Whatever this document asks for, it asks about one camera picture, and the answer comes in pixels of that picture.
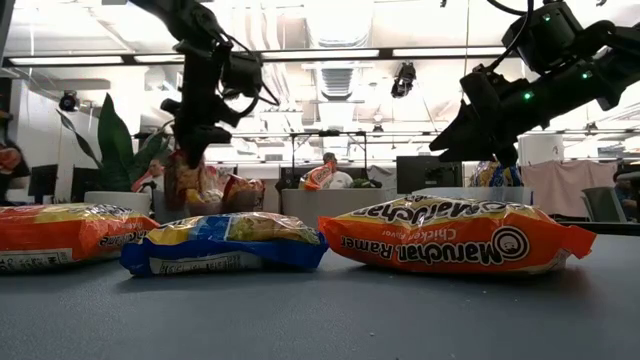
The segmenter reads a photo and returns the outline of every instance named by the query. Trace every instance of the yellow noodle package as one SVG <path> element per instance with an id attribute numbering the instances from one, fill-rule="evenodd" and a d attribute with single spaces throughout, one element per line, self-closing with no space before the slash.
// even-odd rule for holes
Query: yellow noodle package
<path id="1" fill-rule="evenodd" d="M 329 247 L 295 217 L 265 212 L 199 216 L 169 223 L 122 250 L 132 275 L 261 268 L 265 263 L 315 269 Z"/>

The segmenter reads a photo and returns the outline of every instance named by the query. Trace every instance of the nutrition label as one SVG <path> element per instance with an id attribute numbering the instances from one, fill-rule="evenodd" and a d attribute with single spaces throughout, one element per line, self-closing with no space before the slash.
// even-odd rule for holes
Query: nutrition label
<path id="1" fill-rule="evenodd" d="M 242 251 L 210 255 L 201 258 L 163 260 L 150 258 L 149 266 L 154 274 L 177 274 L 184 272 L 211 272 L 258 269 L 262 266 L 260 257 Z"/>
<path id="2" fill-rule="evenodd" d="M 71 249 L 0 251 L 0 272 L 37 270 L 71 262 Z"/>

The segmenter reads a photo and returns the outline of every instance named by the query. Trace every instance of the gray table surface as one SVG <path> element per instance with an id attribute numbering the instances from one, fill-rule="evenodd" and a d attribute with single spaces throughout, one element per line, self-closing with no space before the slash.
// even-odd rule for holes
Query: gray table surface
<path id="1" fill-rule="evenodd" d="M 315 273 L 133 279 L 117 262 L 0 276 L 0 359 L 633 359 L 640 238 L 530 278 Z"/>

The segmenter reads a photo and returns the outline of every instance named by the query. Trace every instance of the security camera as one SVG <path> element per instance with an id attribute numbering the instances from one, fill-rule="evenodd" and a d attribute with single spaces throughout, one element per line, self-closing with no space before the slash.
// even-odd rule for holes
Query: security camera
<path id="1" fill-rule="evenodd" d="M 413 67 L 413 63 L 403 63 L 393 80 L 393 87 L 391 88 L 391 96 L 394 98 L 405 97 L 409 94 L 409 91 L 413 89 L 413 81 L 416 79 L 416 69 Z"/>
<path id="2" fill-rule="evenodd" d="M 58 104 L 60 110 L 67 112 L 78 111 L 76 107 L 78 105 L 77 95 L 78 93 L 75 91 L 65 90 L 64 95 L 62 96 L 62 98 L 60 99 L 60 103 Z"/>

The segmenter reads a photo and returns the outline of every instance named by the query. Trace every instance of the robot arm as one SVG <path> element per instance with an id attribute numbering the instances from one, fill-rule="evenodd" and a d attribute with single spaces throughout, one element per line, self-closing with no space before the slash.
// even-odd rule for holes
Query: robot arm
<path id="1" fill-rule="evenodd" d="M 511 25 L 505 46 L 524 18 Z M 640 80 L 640 24 L 625 28 L 600 21 L 583 29 L 566 3 L 547 0 L 532 12 L 523 34 L 518 55 L 540 78 L 508 82 L 482 65 L 462 78 L 469 104 L 462 102 L 458 116 L 429 146 L 447 149 L 441 161 L 492 160 L 495 155 L 503 165 L 513 165 L 519 135 L 546 128 L 551 119 L 594 99 L 609 110 Z"/>
<path id="2" fill-rule="evenodd" d="M 261 99 L 259 94 L 264 87 L 262 61 L 228 35 L 213 12 L 195 0 L 131 2 L 156 15 L 171 35 L 180 41 L 175 50 L 185 54 L 180 89 L 182 102 L 168 99 L 161 108 L 175 116 L 173 130 L 176 141 L 187 154 L 189 166 L 195 168 L 209 144 L 229 143 L 231 140 L 231 134 L 215 123 L 223 121 L 237 126 Z M 234 42 L 245 52 L 231 52 Z M 224 88 L 218 93 L 220 83 Z M 237 112 L 225 100 L 240 94 L 253 100 L 247 109 Z M 278 100 L 274 98 L 273 104 L 278 105 Z"/>

